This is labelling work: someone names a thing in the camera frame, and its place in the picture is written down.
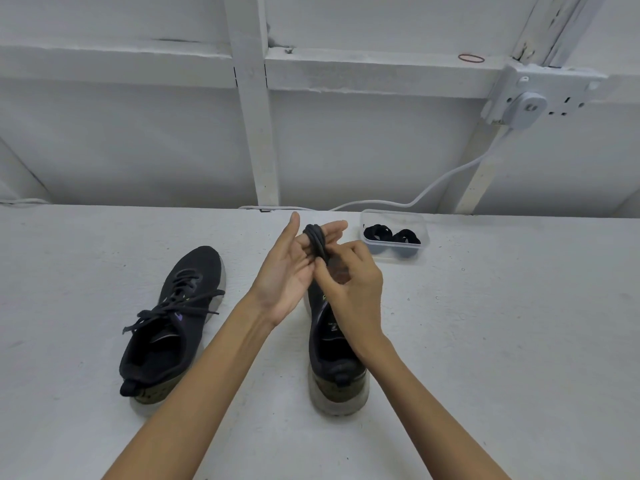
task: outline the forearm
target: forearm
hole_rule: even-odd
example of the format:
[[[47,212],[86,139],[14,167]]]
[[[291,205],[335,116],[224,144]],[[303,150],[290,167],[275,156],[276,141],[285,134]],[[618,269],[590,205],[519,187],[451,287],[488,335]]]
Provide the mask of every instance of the forearm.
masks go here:
[[[191,479],[272,326],[246,296],[104,476]]]
[[[434,480],[508,479],[411,373],[387,339],[364,358]]]

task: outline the person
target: person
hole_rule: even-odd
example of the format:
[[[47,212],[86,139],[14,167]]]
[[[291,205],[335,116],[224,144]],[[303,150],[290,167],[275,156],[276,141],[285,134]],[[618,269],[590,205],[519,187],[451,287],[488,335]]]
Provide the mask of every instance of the person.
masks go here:
[[[405,366],[382,331],[382,272],[360,241],[337,244],[347,222],[322,226],[327,250],[351,280],[338,284],[314,259],[300,216],[267,254],[247,294],[164,404],[140,428],[104,480],[192,479],[269,333],[297,306],[316,279],[349,345],[387,396],[426,468],[436,480],[508,479]]]

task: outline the white table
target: white table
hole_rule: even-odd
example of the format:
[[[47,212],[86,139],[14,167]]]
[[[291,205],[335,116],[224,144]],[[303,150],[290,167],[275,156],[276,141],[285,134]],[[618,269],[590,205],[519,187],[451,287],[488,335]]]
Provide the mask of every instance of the white table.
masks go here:
[[[210,244],[227,295],[288,212],[0,207],[0,478],[99,478],[142,419],[118,395],[124,326]],[[358,214],[302,212],[302,225]],[[383,264],[383,327],[416,376],[518,479],[640,477],[640,220],[426,216],[420,266]],[[372,381],[364,409],[308,400],[303,306],[268,338],[198,479],[425,478]]]

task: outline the white wall socket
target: white wall socket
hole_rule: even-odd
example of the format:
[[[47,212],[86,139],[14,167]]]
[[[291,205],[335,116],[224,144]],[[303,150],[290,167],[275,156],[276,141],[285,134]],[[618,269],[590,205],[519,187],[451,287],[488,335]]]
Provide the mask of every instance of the white wall socket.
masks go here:
[[[489,124],[504,123],[507,108],[523,93],[538,93],[548,106],[541,117],[569,116],[613,90],[608,76],[591,69],[540,67],[510,61],[493,86],[481,113]]]

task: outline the plastic container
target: plastic container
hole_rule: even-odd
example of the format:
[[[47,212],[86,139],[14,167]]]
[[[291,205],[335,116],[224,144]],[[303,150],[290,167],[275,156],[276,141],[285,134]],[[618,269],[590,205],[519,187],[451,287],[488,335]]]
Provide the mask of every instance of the plastic container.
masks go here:
[[[364,237],[367,227],[382,224],[396,234],[409,229],[416,234],[420,244],[407,242],[372,241]],[[360,240],[364,242],[373,258],[390,262],[415,262],[429,243],[427,223],[422,214],[413,212],[396,212],[393,210],[365,209],[360,213]]]

